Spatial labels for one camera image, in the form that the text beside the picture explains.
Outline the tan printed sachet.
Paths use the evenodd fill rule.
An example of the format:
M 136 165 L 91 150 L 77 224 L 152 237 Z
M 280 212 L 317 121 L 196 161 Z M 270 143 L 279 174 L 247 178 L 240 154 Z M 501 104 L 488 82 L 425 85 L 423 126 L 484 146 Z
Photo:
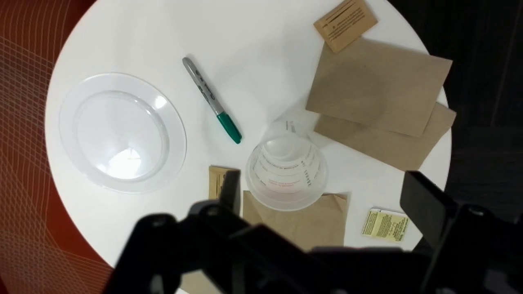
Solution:
M 338 53 L 377 23 L 365 0 L 344 0 L 317 20 L 314 27 L 332 52 Z

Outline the brown paper napkin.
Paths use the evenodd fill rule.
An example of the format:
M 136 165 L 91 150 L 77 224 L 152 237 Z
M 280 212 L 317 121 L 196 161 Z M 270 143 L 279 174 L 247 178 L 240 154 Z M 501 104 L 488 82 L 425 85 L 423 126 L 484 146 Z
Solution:
M 358 38 L 340 52 L 321 51 L 308 111 L 420 137 L 452 61 Z
M 301 210 L 281 212 L 261 204 L 244 191 L 243 219 L 251 225 L 267 225 L 302 250 L 318 246 L 344 246 L 351 194 L 323 194 Z
M 315 132 L 401 171 L 418 170 L 451 129 L 456 112 L 436 103 L 421 137 L 321 115 Z

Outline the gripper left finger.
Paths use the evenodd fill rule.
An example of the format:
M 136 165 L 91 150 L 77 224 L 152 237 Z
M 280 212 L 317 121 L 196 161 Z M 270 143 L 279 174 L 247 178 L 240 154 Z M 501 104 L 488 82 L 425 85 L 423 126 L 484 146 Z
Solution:
M 104 294 L 175 294 L 194 271 L 222 294 L 312 294 L 306 274 L 295 269 L 306 255 L 232 210 L 240 180 L 239 171 L 228 171 L 219 198 L 195 203 L 181 221 L 170 214 L 140 219 Z

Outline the grey marker with green cap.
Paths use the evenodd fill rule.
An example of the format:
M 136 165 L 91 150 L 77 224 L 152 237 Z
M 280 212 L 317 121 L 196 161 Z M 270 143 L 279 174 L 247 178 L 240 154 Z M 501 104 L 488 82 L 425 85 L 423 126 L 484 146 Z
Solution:
M 242 140 L 242 135 L 239 132 L 239 129 L 233 122 L 232 118 L 221 106 L 214 93 L 211 91 L 208 83 L 200 73 L 198 67 L 196 67 L 194 62 L 188 56 L 185 56 L 182 59 L 182 62 L 188 74 L 192 78 L 194 84 L 196 85 L 200 93 L 202 93 L 204 99 L 209 104 L 210 108 L 214 112 L 215 116 L 217 117 L 218 121 L 220 122 L 228 136 L 239 145 Z

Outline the white plastic plate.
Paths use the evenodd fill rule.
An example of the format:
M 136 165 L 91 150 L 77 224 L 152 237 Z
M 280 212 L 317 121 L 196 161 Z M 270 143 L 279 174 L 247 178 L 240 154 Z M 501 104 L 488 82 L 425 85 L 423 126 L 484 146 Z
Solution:
M 58 129 L 74 166 L 117 192 L 163 188 L 186 157 L 186 132 L 174 105 L 149 82 L 124 73 L 101 73 L 72 87 Z

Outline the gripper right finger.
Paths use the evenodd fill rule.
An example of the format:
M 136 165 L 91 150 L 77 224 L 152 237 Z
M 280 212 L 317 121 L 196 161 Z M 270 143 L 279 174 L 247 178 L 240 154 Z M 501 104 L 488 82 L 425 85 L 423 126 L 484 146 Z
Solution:
M 458 203 L 420 171 L 404 174 L 400 207 L 434 251 L 422 294 L 523 294 L 523 214 Z

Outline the yellow printed sachet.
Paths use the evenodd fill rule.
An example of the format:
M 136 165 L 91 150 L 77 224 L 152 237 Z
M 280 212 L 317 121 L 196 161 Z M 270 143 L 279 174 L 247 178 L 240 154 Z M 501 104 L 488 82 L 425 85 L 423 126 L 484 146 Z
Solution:
M 365 219 L 361 234 L 390 242 L 402 242 L 410 219 L 404 213 L 381 208 L 371 208 Z

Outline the clear plastic cup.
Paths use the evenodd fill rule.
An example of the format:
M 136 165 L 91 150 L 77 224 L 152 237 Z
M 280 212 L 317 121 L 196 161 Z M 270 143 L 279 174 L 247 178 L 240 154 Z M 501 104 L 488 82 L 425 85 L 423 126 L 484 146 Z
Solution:
M 308 131 L 285 119 L 269 125 L 247 160 L 245 171 L 254 198 L 282 212 L 315 203 L 325 191 L 327 175 L 325 157 Z

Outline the brown sachet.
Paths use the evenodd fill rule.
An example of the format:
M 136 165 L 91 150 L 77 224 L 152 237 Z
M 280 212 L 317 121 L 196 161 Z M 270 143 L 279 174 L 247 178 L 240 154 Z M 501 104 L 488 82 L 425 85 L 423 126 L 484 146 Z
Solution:
M 209 189 L 208 189 L 208 199 L 217 200 L 219 198 L 220 192 L 222 190 L 224 179 L 228 171 L 238 171 L 240 169 L 232 169 L 224 166 L 209 166 Z

